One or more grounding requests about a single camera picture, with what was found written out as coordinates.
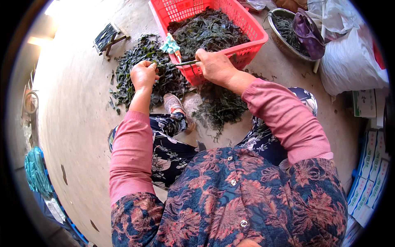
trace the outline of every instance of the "floral pants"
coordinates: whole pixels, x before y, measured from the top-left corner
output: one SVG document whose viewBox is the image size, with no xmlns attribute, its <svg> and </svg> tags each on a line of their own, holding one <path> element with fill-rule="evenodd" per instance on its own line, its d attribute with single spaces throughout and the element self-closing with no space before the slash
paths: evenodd
<svg viewBox="0 0 395 247">
<path fill-rule="evenodd" d="M 288 89 L 311 110 L 314 116 L 317 115 L 317 102 L 313 94 L 298 87 Z M 269 127 L 262 119 L 255 116 L 252 117 L 252 124 L 251 131 L 237 146 L 252 150 L 267 159 L 271 164 L 287 170 L 289 168 L 287 151 L 271 133 Z M 173 138 L 188 127 L 186 116 L 182 113 L 151 114 L 150 125 L 153 140 L 152 183 L 167 190 L 198 153 L 198 148 Z M 109 135 L 111 152 L 117 128 L 118 126 L 111 130 Z"/>
</svg>

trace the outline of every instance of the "plastic basket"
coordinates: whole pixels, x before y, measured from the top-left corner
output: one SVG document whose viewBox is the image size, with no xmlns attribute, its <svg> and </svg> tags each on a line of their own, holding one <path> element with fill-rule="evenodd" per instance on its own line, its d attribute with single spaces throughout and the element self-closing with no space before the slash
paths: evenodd
<svg viewBox="0 0 395 247">
<path fill-rule="evenodd" d="M 262 26 L 236 0 L 151 0 L 149 6 L 163 40 L 166 39 L 169 22 L 181 21 L 194 16 L 205 10 L 207 6 L 215 10 L 221 9 L 251 40 L 248 43 L 220 51 L 228 56 L 236 53 L 236 62 L 233 64 L 239 70 L 251 62 L 262 45 L 269 39 Z M 170 59 L 174 64 L 179 63 L 174 54 L 170 55 Z M 177 68 L 194 86 L 207 81 L 200 68 L 194 64 Z"/>
</svg>

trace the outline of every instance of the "concrete floor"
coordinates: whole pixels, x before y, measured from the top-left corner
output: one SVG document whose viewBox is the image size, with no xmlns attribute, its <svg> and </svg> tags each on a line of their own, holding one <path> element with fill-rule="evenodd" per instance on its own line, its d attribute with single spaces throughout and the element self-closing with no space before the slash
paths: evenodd
<svg viewBox="0 0 395 247">
<path fill-rule="evenodd" d="M 158 33 L 146 0 L 79 0 L 61 1 L 59 28 L 55 39 L 43 48 L 37 65 L 34 88 L 40 100 L 38 132 L 48 172 L 60 202 L 77 228 L 98 247 L 111 246 L 110 200 L 108 178 L 111 153 L 107 137 L 125 116 L 107 106 L 111 71 L 117 62 L 98 56 L 92 40 L 109 22 L 125 28 L 130 41 L 114 45 L 110 55 L 118 57 L 130 49 L 141 34 Z M 256 16 L 263 22 L 264 14 Z M 267 23 L 266 32 L 270 32 Z M 302 87 L 314 94 L 318 102 L 318 120 L 322 124 L 346 192 L 351 186 L 351 172 L 358 161 L 359 119 L 343 109 L 341 97 L 331 104 L 319 75 L 312 73 L 312 64 L 290 60 L 269 41 L 248 66 L 256 73 L 286 87 Z M 184 101 L 191 112 L 199 96 L 188 95 Z M 165 112 L 164 108 L 156 112 Z M 196 140 L 207 148 L 232 146 L 249 130 L 251 114 L 243 121 L 227 124 L 218 143 L 212 131 L 198 125 L 190 135 L 179 134 L 179 140 L 196 146 Z M 66 173 L 63 179 L 61 166 Z M 159 193 L 161 199 L 166 193 Z"/>
</svg>

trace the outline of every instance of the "pink sleeve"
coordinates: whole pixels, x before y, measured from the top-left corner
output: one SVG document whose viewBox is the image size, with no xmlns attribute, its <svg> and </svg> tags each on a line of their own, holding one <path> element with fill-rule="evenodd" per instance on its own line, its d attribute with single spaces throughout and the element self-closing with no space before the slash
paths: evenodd
<svg viewBox="0 0 395 247">
<path fill-rule="evenodd" d="M 251 113 L 263 119 L 280 140 L 291 164 L 308 158 L 333 158 L 317 118 L 289 89 L 256 79 L 241 97 Z"/>
<path fill-rule="evenodd" d="M 151 183 L 152 129 L 149 117 L 129 111 L 118 126 L 110 165 L 111 206 L 137 192 L 155 194 Z"/>
</svg>

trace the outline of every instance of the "knee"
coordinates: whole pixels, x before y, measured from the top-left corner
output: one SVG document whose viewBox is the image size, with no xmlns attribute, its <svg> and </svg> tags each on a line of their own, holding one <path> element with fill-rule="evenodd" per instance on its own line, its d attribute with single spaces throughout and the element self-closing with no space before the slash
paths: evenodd
<svg viewBox="0 0 395 247">
<path fill-rule="evenodd" d="M 301 100 L 315 117 L 317 116 L 318 104 L 312 93 L 301 87 L 290 87 L 288 89 Z"/>
</svg>

